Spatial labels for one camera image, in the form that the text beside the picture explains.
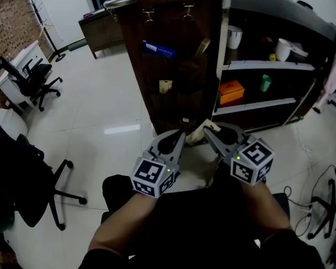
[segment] chair base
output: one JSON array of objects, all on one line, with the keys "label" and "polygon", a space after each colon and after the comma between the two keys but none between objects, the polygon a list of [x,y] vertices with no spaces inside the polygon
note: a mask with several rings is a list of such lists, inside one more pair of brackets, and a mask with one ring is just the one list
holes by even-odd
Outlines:
[{"label": "chair base", "polygon": [[56,58],[55,62],[60,62],[65,56],[66,54],[61,54],[60,56]]},{"label": "chair base", "polygon": [[320,224],[319,228],[315,233],[310,233],[307,235],[307,239],[311,240],[314,239],[324,228],[325,225],[329,222],[329,231],[325,234],[325,239],[328,239],[331,236],[332,228],[334,226],[335,214],[336,214],[336,188],[335,188],[335,180],[330,179],[329,185],[332,187],[332,194],[331,194],[331,204],[328,204],[326,201],[322,200],[320,197],[313,196],[311,199],[311,203],[318,202],[321,204],[327,211],[327,216]]},{"label": "chair base", "polygon": [[40,102],[39,102],[39,110],[41,112],[44,111],[44,108],[42,107],[43,105],[43,101],[44,101],[44,98],[45,98],[45,95],[49,92],[55,92],[56,93],[56,96],[61,96],[61,93],[59,92],[59,90],[56,90],[56,89],[50,89],[54,83],[56,83],[57,81],[60,81],[60,82],[63,82],[63,80],[58,77],[56,78],[55,80],[53,80],[51,83],[47,84],[47,85],[42,85],[40,86],[41,87],[41,91],[34,97],[32,103],[34,105],[37,104],[37,100],[40,99]]},{"label": "chair base", "polygon": [[[65,166],[67,166],[68,168],[73,168],[73,162],[70,160],[65,159],[59,166],[58,170],[54,173],[54,182],[55,184],[57,183],[59,177],[62,174],[63,169],[65,168]],[[51,212],[52,215],[54,217],[56,226],[58,227],[58,229],[60,229],[61,231],[65,230],[66,225],[64,223],[60,223],[58,220],[58,215],[57,215],[57,210],[56,210],[56,204],[55,204],[55,200],[54,200],[54,196],[55,194],[58,194],[60,196],[64,196],[64,197],[68,197],[68,198],[73,198],[78,200],[78,202],[82,205],[86,205],[87,204],[87,199],[81,196],[76,196],[76,195],[72,195],[66,192],[62,192],[62,191],[58,191],[56,189],[54,189],[53,191],[53,195],[52,198],[49,201],[50,204],[50,208],[51,208]]]}]

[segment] black object on shelf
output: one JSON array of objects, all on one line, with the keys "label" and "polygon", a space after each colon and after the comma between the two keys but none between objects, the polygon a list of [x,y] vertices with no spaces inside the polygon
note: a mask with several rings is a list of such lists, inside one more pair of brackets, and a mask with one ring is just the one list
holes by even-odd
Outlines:
[{"label": "black object on shelf", "polygon": [[307,4],[307,3],[304,2],[304,1],[299,0],[299,1],[297,1],[297,3],[299,3],[300,5],[303,5],[303,6],[309,8],[309,9],[311,9],[311,10],[314,9],[310,4]]},{"label": "black object on shelf", "polygon": [[61,61],[61,60],[66,56],[66,54],[60,54],[60,53],[57,51],[57,48],[56,48],[54,42],[52,42],[52,39],[51,39],[49,33],[47,32],[46,27],[44,26],[44,21],[41,19],[41,16],[40,16],[40,13],[39,13],[39,11],[40,11],[41,9],[38,10],[38,8],[37,8],[35,2],[36,2],[36,0],[35,0],[35,1],[31,0],[31,3],[29,3],[29,4],[32,5],[32,7],[34,8],[34,10],[33,10],[33,11],[30,11],[30,12],[35,13],[36,16],[38,17],[39,22],[40,22],[40,25],[43,27],[44,32],[45,32],[47,38],[49,39],[49,41],[50,41],[50,43],[51,43],[51,45],[52,45],[52,48],[54,48],[54,54],[57,55],[57,58],[56,58],[55,61],[56,61],[56,62],[59,62],[59,61]]}]

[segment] cardboard box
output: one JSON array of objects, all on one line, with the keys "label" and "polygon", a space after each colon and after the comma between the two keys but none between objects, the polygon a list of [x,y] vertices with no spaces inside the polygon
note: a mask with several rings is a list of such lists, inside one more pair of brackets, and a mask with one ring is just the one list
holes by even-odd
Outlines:
[{"label": "cardboard box", "polygon": [[245,89],[237,81],[230,81],[219,86],[219,102],[221,105],[242,98]]}]

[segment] black office chair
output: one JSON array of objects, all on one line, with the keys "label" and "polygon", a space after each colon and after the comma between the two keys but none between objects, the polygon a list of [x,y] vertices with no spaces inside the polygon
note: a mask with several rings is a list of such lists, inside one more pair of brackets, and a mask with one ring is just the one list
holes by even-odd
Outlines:
[{"label": "black office chair", "polygon": [[32,59],[30,59],[24,66],[23,71],[28,75],[35,75],[36,77],[45,77],[52,69],[51,64],[41,64],[43,59],[39,59],[36,64],[32,68],[30,68],[30,63]]},{"label": "black office chair", "polygon": [[44,162],[44,153],[31,145],[22,134],[13,140],[0,126],[0,187],[7,188],[15,210],[24,222],[34,227],[50,204],[56,226],[62,231],[66,226],[59,222],[54,195],[74,198],[80,204],[87,199],[55,189],[55,185],[64,167],[73,168],[73,163],[64,160],[58,170]]},{"label": "black office chair", "polygon": [[308,240],[315,238],[325,228],[327,223],[329,223],[329,231],[327,233],[325,233],[325,239],[327,239],[331,236],[332,229],[333,229],[333,226],[334,226],[335,214],[336,214],[335,180],[330,179],[329,180],[329,185],[331,186],[331,191],[332,191],[331,192],[331,203],[327,203],[326,201],[322,200],[318,196],[313,196],[312,199],[311,199],[311,202],[318,202],[319,204],[321,204],[326,209],[327,215],[326,215],[325,219],[323,220],[323,222],[321,222],[317,231],[315,233],[310,233],[307,236]]},{"label": "black office chair", "polygon": [[42,112],[44,108],[42,107],[44,97],[49,92],[55,92],[56,96],[61,96],[61,93],[56,89],[51,89],[51,87],[57,82],[63,82],[63,80],[58,77],[49,84],[45,84],[46,74],[51,70],[51,65],[40,64],[42,61],[39,60],[31,69],[29,68],[30,60],[25,66],[24,71],[29,75],[24,78],[19,71],[10,64],[5,58],[0,56],[0,69],[4,68],[9,74],[16,78],[14,80],[20,88],[21,93],[24,96],[29,96],[32,99],[34,105],[37,104],[37,100],[40,98],[39,110]]}]

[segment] chair wheel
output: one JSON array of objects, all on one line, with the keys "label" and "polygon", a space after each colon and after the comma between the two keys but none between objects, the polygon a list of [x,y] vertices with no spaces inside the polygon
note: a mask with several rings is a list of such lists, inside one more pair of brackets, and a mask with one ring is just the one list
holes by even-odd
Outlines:
[{"label": "chair wheel", "polygon": [[58,227],[58,229],[61,230],[61,231],[63,231],[63,230],[66,229],[66,225],[63,224],[63,223],[59,224],[57,227]]},{"label": "chair wheel", "polygon": [[66,163],[66,165],[68,168],[73,168],[73,162],[70,160]]},{"label": "chair wheel", "polygon": [[86,205],[87,204],[87,199],[85,199],[84,197],[81,197],[78,202],[82,205]]}]

